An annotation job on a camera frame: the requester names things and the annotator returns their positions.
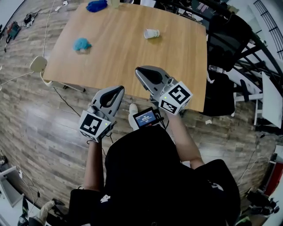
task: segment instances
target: wood plank floor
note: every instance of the wood plank floor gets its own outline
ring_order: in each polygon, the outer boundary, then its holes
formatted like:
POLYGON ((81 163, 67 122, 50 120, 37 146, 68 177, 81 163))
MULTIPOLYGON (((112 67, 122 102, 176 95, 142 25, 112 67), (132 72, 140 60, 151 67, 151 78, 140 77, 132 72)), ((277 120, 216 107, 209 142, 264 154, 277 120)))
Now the wood plank floor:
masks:
MULTIPOLYGON (((46 57, 59 37, 72 12, 83 1, 69 0, 59 13, 50 16, 46 37, 46 57)), ((4 53, 6 36, 0 42, 0 80, 30 72, 29 65, 42 55, 47 17, 53 0, 26 0, 11 21, 19 24, 29 12, 42 9, 34 24, 23 28, 12 40, 4 53)), ((62 4, 57 0, 54 9, 62 4)), ((86 89, 80 93, 71 89, 58 92, 77 111, 87 108, 96 89, 86 89)), ((117 140, 131 132, 128 124, 128 108, 136 103, 140 110, 150 106, 147 100, 125 96, 117 113, 113 139, 117 140)), ((237 103, 235 117, 206 117, 197 112, 187 111, 184 122, 197 143, 205 162, 223 159, 235 180, 244 172, 252 153, 251 163, 258 156, 270 156, 278 142, 275 136, 259 139, 261 134, 252 125, 254 103, 237 103), (211 119, 212 124, 205 124, 211 119)), ((82 184, 87 157, 86 139, 77 130, 79 117, 59 98, 54 89, 41 81, 39 74, 32 74, 3 85, 0 92, 0 148, 12 165, 19 165, 39 189, 41 197, 37 204, 42 206, 53 197, 69 202, 70 191, 82 184)), ((111 141, 103 139, 107 152, 111 141)), ((266 159, 260 159, 254 168, 247 172, 239 186, 241 194, 250 187, 258 187, 267 167, 266 159)), ((24 183, 15 186, 32 199, 24 183)))

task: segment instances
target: white cable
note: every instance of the white cable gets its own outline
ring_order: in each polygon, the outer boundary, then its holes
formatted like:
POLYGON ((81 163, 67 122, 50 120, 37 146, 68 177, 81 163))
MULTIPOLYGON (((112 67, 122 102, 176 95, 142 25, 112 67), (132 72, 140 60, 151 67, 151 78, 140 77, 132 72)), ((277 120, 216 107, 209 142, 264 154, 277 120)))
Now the white cable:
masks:
POLYGON ((238 186, 240 186, 240 185, 242 184, 242 182, 243 182, 243 177, 244 177, 245 173, 246 173, 247 171, 251 171, 252 168, 254 167, 255 163, 256 163, 260 158, 267 158, 268 161, 269 161, 269 158, 266 157, 266 156, 260 156, 260 157, 258 157, 258 158, 253 162, 252 167, 251 167, 250 169, 246 169, 246 170, 244 171, 243 175, 241 176, 241 182, 240 182, 239 184, 237 184, 238 186))
MULTIPOLYGON (((16 168, 17 168, 17 170, 20 169, 20 170, 23 172, 23 170, 21 169, 21 167, 20 167, 19 165, 17 165, 16 168)), ((22 179, 22 181, 24 182, 24 184, 27 186, 27 188, 30 190, 31 197, 32 197, 32 208, 31 208, 31 211, 32 211, 32 209, 34 208, 34 196, 32 195, 30 186, 27 185, 27 183, 23 180, 23 178, 21 178, 21 179, 22 179)), ((29 213, 28 213, 28 215, 27 215, 27 220, 28 220, 28 218, 29 218, 29 216, 30 216, 31 211, 29 211, 29 213)))
POLYGON ((53 4, 52 4, 52 7, 51 7, 51 9, 50 9, 48 18, 47 18, 47 23, 46 23, 46 28, 45 28, 45 35, 44 35, 44 43, 43 43, 43 51, 42 51, 42 56, 43 56, 43 57, 44 57, 45 40, 46 40, 46 33, 47 33, 48 22, 49 22, 49 18, 50 18, 50 15, 51 15, 51 12, 52 12, 52 9, 53 9, 53 6, 54 6, 55 2, 56 2, 56 0, 54 0, 54 2, 53 2, 53 4))
POLYGON ((38 191, 38 188, 37 187, 35 187, 35 185, 34 185, 34 183, 33 183, 33 181, 28 177, 28 175, 22 170, 22 168, 19 166, 19 165, 17 165, 17 170, 21 170, 22 171, 22 173, 23 174, 25 174, 26 175, 26 177, 32 182, 32 185, 30 185, 29 183, 28 183, 28 186, 30 186, 30 187, 34 187, 34 188, 36 188, 37 189, 37 191, 38 191))
POLYGON ((10 81, 12 81, 12 80, 14 80, 14 79, 18 79, 18 78, 20 78, 20 77, 23 77, 23 76, 25 76, 25 75, 33 74, 33 73, 34 73, 34 72, 29 72, 29 73, 27 73, 27 74, 23 74, 23 75, 20 75, 20 76, 15 77, 15 78, 12 78, 12 79, 10 79, 10 80, 4 82, 4 83, 0 83, 0 91, 2 90, 2 86, 5 85, 5 84, 7 84, 8 82, 10 82, 10 81))

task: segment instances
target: small screen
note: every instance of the small screen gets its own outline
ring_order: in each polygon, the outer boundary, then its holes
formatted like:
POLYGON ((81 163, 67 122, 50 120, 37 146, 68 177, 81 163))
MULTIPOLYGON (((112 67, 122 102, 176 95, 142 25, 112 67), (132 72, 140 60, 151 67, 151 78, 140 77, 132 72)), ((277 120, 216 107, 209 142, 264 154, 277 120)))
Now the small screen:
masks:
POLYGON ((145 124, 148 124, 149 122, 152 122, 156 120, 156 117, 152 111, 148 111, 140 116, 136 117, 138 126, 141 127, 145 124))

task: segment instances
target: black office chair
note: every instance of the black office chair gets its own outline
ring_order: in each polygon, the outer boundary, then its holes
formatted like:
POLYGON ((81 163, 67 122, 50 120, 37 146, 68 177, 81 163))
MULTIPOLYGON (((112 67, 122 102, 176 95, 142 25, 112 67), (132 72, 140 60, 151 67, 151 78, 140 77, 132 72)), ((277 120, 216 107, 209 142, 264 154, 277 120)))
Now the black office chair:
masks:
POLYGON ((229 20, 218 15, 211 19, 207 41, 207 71, 214 82, 207 82, 204 115, 232 114, 235 111, 235 92, 243 92, 245 102, 249 101, 244 80, 241 80, 241 87, 234 88, 234 83, 229 80, 228 75, 211 72, 208 68, 213 65, 227 72, 231 71, 247 46, 251 34, 250 26, 237 15, 231 15, 229 20))

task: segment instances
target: table top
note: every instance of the table top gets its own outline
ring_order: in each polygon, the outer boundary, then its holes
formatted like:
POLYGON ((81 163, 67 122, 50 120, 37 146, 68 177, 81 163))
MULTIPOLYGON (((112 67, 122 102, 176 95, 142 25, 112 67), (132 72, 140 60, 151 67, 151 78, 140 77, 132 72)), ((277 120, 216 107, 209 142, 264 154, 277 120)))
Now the table top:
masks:
POLYGON ((156 8, 120 4, 99 12, 81 4, 66 24, 48 59, 44 79, 103 89, 123 85, 125 93, 149 98, 135 68, 152 65, 182 81, 193 93, 188 108, 203 111, 207 79, 206 29, 187 18, 156 8), (145 29, 160 37, 145 39, 145 29), (73 44, 86 38, 88 54, 73 44))
POLYGON ((262 117, 281 128, 283 98, 267 75, 264 72, 261 74, 263 84, 262 117))

